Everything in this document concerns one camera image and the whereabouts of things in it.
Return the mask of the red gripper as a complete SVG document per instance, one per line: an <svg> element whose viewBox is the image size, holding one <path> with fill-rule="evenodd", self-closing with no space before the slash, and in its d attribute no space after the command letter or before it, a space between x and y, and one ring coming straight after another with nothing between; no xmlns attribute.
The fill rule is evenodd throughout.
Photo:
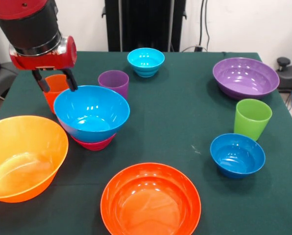
<svg viewBox="0 0 292 235"><path fill-rule="evenodd" d="M12 45L9 45L9 56L12 63L20 70L32 70L32 75L43 92L49 92L50 87L42 78L38 69L60 70L66 76L69 89L74 92L78 85L72 71L77 60L77 51L72 36L64 36L57 48L46 54L38 56L23 56L16 52Z"/></svg>

